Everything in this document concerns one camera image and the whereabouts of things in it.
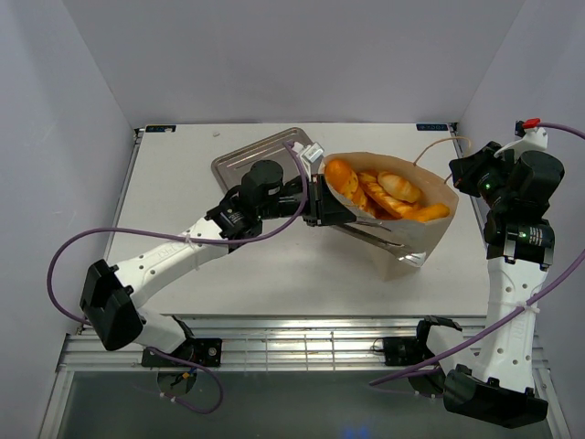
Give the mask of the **long fake baguette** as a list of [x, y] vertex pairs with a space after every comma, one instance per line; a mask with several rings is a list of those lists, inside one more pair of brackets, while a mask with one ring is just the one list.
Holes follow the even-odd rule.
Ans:
[[360, 186], [356, 172], [345, 160], [330, 160], [325, 165], [324, 176], [327, 183], [338, 194], [351, 201], [358, 208], [366, 208], [367, 196]]

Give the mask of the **silver metal tongs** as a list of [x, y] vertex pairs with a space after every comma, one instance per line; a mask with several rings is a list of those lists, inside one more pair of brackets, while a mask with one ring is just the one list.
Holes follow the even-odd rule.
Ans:
[[408, 244], [398, 242], [397, 238], [391, 238], [389, 236], [391, 230], [384, 228], [379, 221], [359, 219], [355, 222], [335, 225], [333, 229], [384, 250], [398, 262], [415, 268], [420, 268], [427, 260], [426, 252], [415, 252]]

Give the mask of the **twisted fake bread front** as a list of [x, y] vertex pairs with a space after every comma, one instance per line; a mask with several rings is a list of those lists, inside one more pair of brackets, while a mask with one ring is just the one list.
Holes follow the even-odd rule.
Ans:
[[378, 173], [379, 172], [374, 171], [363, 171], [359, 172], [357, 177], [366, 194], [389, 215], [401, 219], [412, 210], [416, 210], [420, 207], [420, 200], [416, 203], [407, 203], [390, 196], [390, 194], [387, 193], [378, 183]]

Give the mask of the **pale shell fake bread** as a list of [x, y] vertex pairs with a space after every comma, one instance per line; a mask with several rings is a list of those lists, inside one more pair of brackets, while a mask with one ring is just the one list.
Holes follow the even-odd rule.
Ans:
[[422, 192], [417, 186], [405, 177], [388, 171], [378, 173], [378, 183], [390, 196], [403, 202], [416, 203], [422, 197]]

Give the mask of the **cream paper bag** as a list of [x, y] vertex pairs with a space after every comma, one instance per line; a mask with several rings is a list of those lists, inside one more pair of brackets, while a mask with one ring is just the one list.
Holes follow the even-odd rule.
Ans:
[[[445, 177], [440, 177], [420, 166], [416, 160], [407, 161], [394, 155], [380, 155], [368, 152], [327, 155], [319, 168], [321, 176], [324, 176], [325, 165], [332, 159], [345, 160], [356, 174], [363, 171], [389, 171], [405, 177], [422, 191], [419, 209], [437, 203], [448, 206], [451, 214], [446, 218], [417, 222], [410, 219], [410, 214], [408, 213], [403, 218], [397, 219], [382, 209], [365, 191], [368, 203], [365, 209], [360, 209], [338, 194], [325, 180], [333, 195], [355, 214], [356, 221], [379, 221], [384, 228], [391, 230], [389, 234], [391, 238], [397, 238], [398, 242], [408, 244], [415, 252], [426, 252], [427, 257], [432, 254], [451, 225], [459, 204], [459, 196], [446, 182]], [[385, 280], [397, 276], [401, 271], [400, 266], [407, 265], [406, 263], [398, 262], [391, 254], [383, 256], [380, 251], [372, 251], [371, 258]]]

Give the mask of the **small striped fake bread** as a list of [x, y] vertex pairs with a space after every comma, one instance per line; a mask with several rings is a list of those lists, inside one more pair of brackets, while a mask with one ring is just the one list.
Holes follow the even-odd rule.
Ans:
[[409, 213], [409, 218], [417, 222], [428, 222], [449, 217], [450, 214], [451, 210], [448, 206], [437, 203], [426, 208], [412, 210]]

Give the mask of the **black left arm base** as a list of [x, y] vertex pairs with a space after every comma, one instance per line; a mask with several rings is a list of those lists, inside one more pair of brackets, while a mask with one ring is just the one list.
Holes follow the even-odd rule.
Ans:
[[207, 368], [216, 368], [221, 364], [223, 340], [221, 338], [192, 338], [170, 354], [161, 357], [145, 348], [141, 365], [146, 368], [173, 368], [185, 366], [185, 361]]

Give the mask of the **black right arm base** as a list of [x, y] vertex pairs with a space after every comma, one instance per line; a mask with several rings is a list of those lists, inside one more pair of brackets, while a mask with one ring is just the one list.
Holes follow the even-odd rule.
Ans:
[[382, 356], [383, 364], [388, 367], [411, 366], [431, 357], [416, 337], [379, 337], [371, 351]]

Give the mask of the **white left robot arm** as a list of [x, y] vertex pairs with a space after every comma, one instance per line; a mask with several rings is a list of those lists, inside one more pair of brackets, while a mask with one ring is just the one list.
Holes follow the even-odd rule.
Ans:
[[200, 265], [224, 257], [257, 238], [262, 222], [301, 214], [310, 226], [353, 223], [356, 215], [338, 201], [318, 175], [283, 180], [282, 167], [261, 160], [219, 204], [170, 241], [132, 259], [90, 266], [80, 308], [108, 351], [131, 343], [155, 348], [174, 365], [194, 354], [194, 336], [175, 316], [162, 316], [148, 300]]

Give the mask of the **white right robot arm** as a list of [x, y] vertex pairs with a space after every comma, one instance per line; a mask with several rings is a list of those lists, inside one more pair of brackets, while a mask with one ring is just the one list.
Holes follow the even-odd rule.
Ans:
[[565, 170], [542, 151], [519, 153], [496, 142], [450, 163], [453, 185], [482, 198], [490, 293], [486, 324], [520, 313], [484, 337], [479, 353], [465, 348], [440, 360], [447, 411], [513, 429], [544, 420], [548, 404], [532, 377], [537, 309], [528, 301], [553, 263], [555, 234], [544, 218]]

